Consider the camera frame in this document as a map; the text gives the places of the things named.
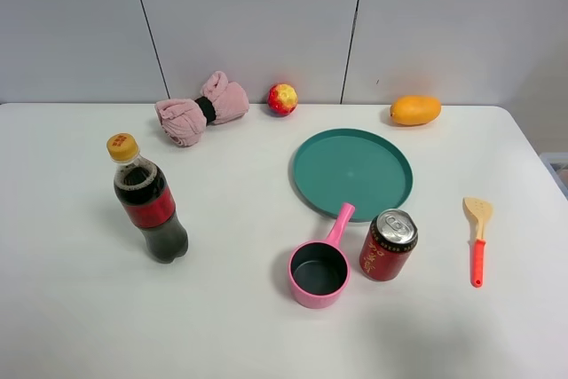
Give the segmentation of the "red drink can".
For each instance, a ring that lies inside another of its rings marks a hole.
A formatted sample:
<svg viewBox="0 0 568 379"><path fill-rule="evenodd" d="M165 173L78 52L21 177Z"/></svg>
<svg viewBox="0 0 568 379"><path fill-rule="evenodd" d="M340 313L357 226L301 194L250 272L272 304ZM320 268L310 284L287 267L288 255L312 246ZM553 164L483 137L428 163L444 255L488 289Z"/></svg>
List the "red drink can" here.
<svg viewBox="0 0 568 379"><path fill-rule="evenodd" d="M401 209L387 209L370 223L359 255L363 273L371 280L393 280L418 242L413 219Z"/></svg>

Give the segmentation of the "red yellow apple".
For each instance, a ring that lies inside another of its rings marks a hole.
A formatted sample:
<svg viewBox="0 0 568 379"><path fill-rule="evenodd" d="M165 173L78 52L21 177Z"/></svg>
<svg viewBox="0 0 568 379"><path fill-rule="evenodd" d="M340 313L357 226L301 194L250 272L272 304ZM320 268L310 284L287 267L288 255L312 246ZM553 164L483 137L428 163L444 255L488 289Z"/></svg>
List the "red yellow apple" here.
<svg viewBox="0 0 568 379"><path fill-rule="evenodd" d="M298 105L296 90L287 83L273 85L268 93L267 105L276 115L291 114Z"/></svg>

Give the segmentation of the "teal round plate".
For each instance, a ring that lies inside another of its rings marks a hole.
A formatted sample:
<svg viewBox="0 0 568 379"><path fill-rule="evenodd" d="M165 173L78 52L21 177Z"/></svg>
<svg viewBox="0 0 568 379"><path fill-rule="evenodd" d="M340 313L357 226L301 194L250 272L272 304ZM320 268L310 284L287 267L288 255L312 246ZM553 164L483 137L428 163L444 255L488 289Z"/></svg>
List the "teal round plate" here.
<svg viewBox="0 0 568 379"><path fill-rule="evenodd" d="M352 222L365 223L404 204L414 174L389 140L365 130L324 130L306 139L290 163L300 197L313 209L337 217L343 204L355 207Z"/></svg>

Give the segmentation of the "pink rolled towel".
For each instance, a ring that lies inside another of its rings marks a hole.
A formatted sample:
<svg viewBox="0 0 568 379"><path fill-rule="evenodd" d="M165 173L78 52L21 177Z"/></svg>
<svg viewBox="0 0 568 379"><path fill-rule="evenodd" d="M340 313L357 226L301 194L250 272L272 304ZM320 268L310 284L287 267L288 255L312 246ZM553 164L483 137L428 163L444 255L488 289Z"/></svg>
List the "pink rolled towel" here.
<svg viewBox="0 0 568 379"><path fill-rule="evenodd" d="M241 118L249 110L244 89L230 82L222 71L213 73L201 87L197 99L167 99L154 105L159 124L178 146L196 144L209 125Z"/></svg>

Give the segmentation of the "pink toy saucepan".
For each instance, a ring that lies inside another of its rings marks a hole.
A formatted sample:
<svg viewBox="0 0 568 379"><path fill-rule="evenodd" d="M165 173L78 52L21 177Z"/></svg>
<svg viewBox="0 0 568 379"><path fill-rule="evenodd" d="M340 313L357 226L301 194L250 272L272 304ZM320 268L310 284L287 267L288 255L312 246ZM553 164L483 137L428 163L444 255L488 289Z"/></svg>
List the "pink toy saucepan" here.
<svg viewBox="0 0 568 379"><path fill-rule="evenodd" d="M344 203L325 240L308 241L290 256L290 289L300 305L310 309L327 308L346 288L351 268L340 243L354 211L354 206Z"/></svg>

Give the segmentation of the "orange mango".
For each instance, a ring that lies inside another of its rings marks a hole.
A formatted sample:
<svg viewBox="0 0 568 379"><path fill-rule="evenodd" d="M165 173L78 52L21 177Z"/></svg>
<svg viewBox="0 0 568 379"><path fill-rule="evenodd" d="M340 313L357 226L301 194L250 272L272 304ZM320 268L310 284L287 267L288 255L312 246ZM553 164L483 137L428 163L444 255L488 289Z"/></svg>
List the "orange mango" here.
<svg viewBox="0 0 568 379"><path fill-rule="evenodd" d="M418 126L433 122L442 110L440 101L430 96L404 96L390 106L390 118L403 126Z"/></svg>

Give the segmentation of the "cola bottle yellow cap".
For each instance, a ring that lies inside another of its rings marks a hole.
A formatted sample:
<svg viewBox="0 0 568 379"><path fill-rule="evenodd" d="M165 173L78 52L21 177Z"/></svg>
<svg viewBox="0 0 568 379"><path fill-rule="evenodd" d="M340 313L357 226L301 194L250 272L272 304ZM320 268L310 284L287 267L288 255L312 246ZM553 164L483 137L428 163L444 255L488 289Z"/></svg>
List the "cola bottle yellow cap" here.
<svg viewBox="0 0 568 379"><path fill-rule="evenodd" d="M178 220L162 170L140 154L136 139L128 133L113 135L106 148L116 163L114 192L131 223L144 235L151 257L169 264L184 256L187 232Z"/></svg>

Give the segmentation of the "grey storage bin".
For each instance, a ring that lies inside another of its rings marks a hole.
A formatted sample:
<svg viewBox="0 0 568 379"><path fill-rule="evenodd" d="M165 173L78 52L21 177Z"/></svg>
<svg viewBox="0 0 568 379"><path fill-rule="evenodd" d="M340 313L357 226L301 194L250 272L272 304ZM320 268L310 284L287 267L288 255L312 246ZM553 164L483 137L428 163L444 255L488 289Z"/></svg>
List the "grey storage bin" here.
<svg viewBox="0 0 568 379"><path fill-rule="evenodd" d="M568 153L542 153L540 159L564 197L568 198Z"/></svg>

